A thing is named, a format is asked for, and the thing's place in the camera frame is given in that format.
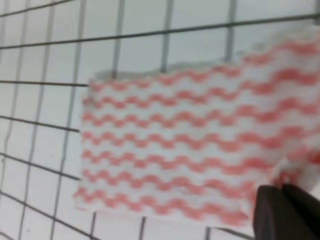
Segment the cloth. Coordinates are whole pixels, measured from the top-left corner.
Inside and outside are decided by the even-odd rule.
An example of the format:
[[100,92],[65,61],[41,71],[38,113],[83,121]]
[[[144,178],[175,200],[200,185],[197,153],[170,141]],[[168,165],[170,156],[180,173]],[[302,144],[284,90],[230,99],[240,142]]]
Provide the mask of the cloth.
[[251,224],[260,185],[308,191],[319,175],[319,52],[310,26],[235,64],[92,80],[77,206],[236,227]]

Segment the tile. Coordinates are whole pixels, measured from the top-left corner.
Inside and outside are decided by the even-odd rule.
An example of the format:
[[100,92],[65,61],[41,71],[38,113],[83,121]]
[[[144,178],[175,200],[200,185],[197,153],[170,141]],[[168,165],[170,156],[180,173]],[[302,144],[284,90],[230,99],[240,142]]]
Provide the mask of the tile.
[[171,34],[168,64],[198,63],[223,58],[226,36],[225,28]]
[[67,146],[63,172],[80,178],[82,172],[82,145],[80,133],[69,132]]
[[76,43],[50,46],[46,82],[72,83],[74,77]]
[[25,43],[44,43],[47,38],[49,7],[28,12]]
[[89,237],[56,222],[53,240],[89,240]]
[[30,157],[34,125],[13,121],[7,154],[28,161]]
[[87,91],[88,91],[87,87],[75,88],[75,95],[74,95],[72,115],[71,115],[71,128],[73,129],[80,129],[82,125],[82,112],[83,112],[82,101]]
[[25,199],[28,165],[6,158],[3,191],[21,201]]
[[24,13],[10,15],[6,17],[4,32],[4,46],[15,46],[21,44],[22,27]]
[[78,38],[78,24],[81,1],[70,1],[55,6],[52,41],[66,41]]
[[163,36],[126,38],[121,41],[118,71],[159,71]]
[[71,86],[44,87],[39,122],[65,127],[71,99]]
[[9,13],[25,9],[27,0],[14,0],[9,1]]
[[73,199],[73,194],[78,190],[78,187],[78,181],[62,177],[57,218],[90,233],[93,214],[90,211],[76,209]]
[[201,240],[205,238],[205,233],[203,226],[147,218],[143,240]]
[[51,3],[51,0],[30,0],[30,7],[38,7]]
[[119,0],[87,1],[83,38],[114,36],[118,21]]
[[316,0],[241,0],[237,4],[236,20],[247,21],[313,14],[315,6]]
[[133,215],[97,213],[94,236],[101,240],[138,239],[141,219]]
[[45,46],[25,47],[20,81],[41,82],[44,68]]
[[23,205],[6,196],[1,197],[0,232],[18,239]]
[[5,151],[6,138],[8,135],[10,121],[0,118],[0,153]]
[[166,19],[166,3],[167,1],[126,1],[122,34],[163,30]]
[[113,40],[82,43],[78,84],[87,84],[95,74],[112,69],[114,46]]
[[50,239],[53,220],[30,208],[25,209],[21,240]]
[[14,117],[35,121],[39,104],[40,85],[19,84]]
[[1,50],[0,78],[15,81],[18,68],[19,48]]
[[10,83],[0,83],[0,115],[9,117],[11,115],[12,101],[14,97],[15,85]]
[[59,175],[31,167],[27,203],[44,213],[53,215]]
[[250,50],[255,43],[266,41],[266,39],[272,38],[273,35],[296,27],[306,26],[310,23],[310,20],[302,20],[238,26],[234,30],[233,50],[235,53],[237,51]]
[[32,162],[58,171],[62,160],[64,140],[64,130],[38,126]]
[[175,0],[171,28],[186,28],[225,23],[230,0]]

